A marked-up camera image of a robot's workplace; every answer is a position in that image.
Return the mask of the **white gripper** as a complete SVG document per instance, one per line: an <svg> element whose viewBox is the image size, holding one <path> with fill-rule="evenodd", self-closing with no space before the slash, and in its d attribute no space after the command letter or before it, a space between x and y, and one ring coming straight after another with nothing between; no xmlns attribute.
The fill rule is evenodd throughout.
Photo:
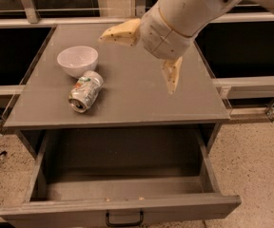
<svg viewBox="0 0 274 228"><path fill-rule="evenodd" d="M192 43L192 38L184 36L167 23L159 3L156 3L140 20L125 21L106 29L99 37L102 43L134 47L139 39L144 48L153 56L164 59L162 72L169 94L176 91L182 56Z"/></svg>

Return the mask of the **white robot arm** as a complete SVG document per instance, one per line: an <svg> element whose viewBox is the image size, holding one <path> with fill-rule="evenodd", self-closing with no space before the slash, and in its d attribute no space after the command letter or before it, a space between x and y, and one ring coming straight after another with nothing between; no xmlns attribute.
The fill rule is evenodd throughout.
<svg viewBox="0 0 274 228"><path fill-rule="evenodd" d="M99 40L133 47L142 43L164 61L167 91L176 91L184 54L198 33L242 0L158 0L142 17L108 28ZM249 0L274 14L274 0Z"/></svg>

